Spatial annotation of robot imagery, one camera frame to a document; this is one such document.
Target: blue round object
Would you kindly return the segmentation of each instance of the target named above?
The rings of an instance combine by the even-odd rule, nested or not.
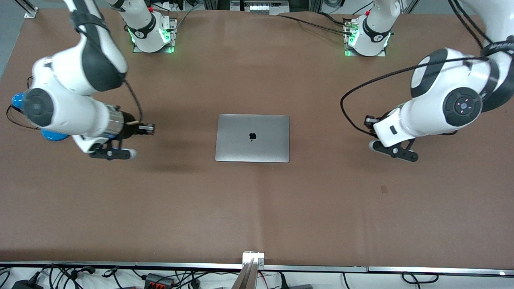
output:
[[[41,135],[49,141],[61,141],[69,136],[67,134],[51,132],[45,129],[41,129]]]
[[[24,93],[15,94],[11,99],[12,106],[17,109],[23,110],[23,98],[24,97],[25,97]]]

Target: brown tabletop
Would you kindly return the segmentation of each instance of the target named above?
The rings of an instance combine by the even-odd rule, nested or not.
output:
[[[137,159],[105,161],[1,118],[2,260],[238,263],[260,250],[267,264],[514,268],[514,102],[420,138],[417,163],[370,151],[339,108],[351,88],[441,47],[477,53],[455,17],[401,15],[388,56],[361,58],[338,34],[229,11],[191,13],[171,55],[132,53],[119,14],[103,13],[157,133],[124,142]],[[78,38],[65,10],[26,20],[1,107],[34,61]],[[350,116],[409,100],[410,76],[356,92]],[[126,87],[95,97],[137,114]],[[290,163],[216,162],[222,113],[289,115]]]

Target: silver laptop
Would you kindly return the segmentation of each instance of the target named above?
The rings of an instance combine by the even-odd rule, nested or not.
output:
[[[289,117],[220,114],[216,160],[289,162]]]

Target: red wire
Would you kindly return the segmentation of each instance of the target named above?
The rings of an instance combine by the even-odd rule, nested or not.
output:
[[[259,274],[261,274],[262,280],[264,281],[264,285],[266,285],[266,289],[269,289],[268,282],[266,282],[266,278],[264,278],[264,275],[262,274],[261,271],[259,271]]]

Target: white surface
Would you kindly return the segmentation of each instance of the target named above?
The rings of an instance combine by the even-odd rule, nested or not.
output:
[[[11,276],[4,285],[4,289],[11,288],[15,281],[28,280],[39,269],[35,268],[12,268]],[[98,269],[93,275],[88,273],[80,273],[77,282],[84,287],[84,289],[116,289],[114,278],[103,278],[101,275],[105,269]],[[153,270],[137,270],[139,274],[154,273],[163,276],[174,275],[173,271],[153,271]],[[54,269],[52,277],[56,278],[58,271]],[[263,272],[266,276],[266,281],[269,288],[280,286],[280,275],[275,272]],[[311,284],[314,289],[346,289],[343,281],[342,274],[340,273],[284,273],[287,284],[289,286]],[[135,286],[136,288],[143,288],[144,281],[137,277],[130,270],[119,270],[116,273],[118,280],[122,286]],[[417,276],[419,281],[430,280],[433,277]],[[216,275],[208,274],[200,278],[201,289],[215,289],[219,287],[231,288],[237,275],[226,274]],[[258,278],[257,289],[266,289],[262,278]],[[395,289],[415,289],[414,285],[407,284],[401,280],[399,274],[346,274],[348,285],[351,289],[378,289],[378,288],[395,288]],[[49,288],[48,277],[40,274],[38,284],[43,288]],[[513,278],[502,277],[461,277],[461,276],[440,276],[439,280],[433,284],[422,284],[422,289],[512,289],[514,287]],[[68,282],[68,289],[73,289],[74,285],[71,281]]]

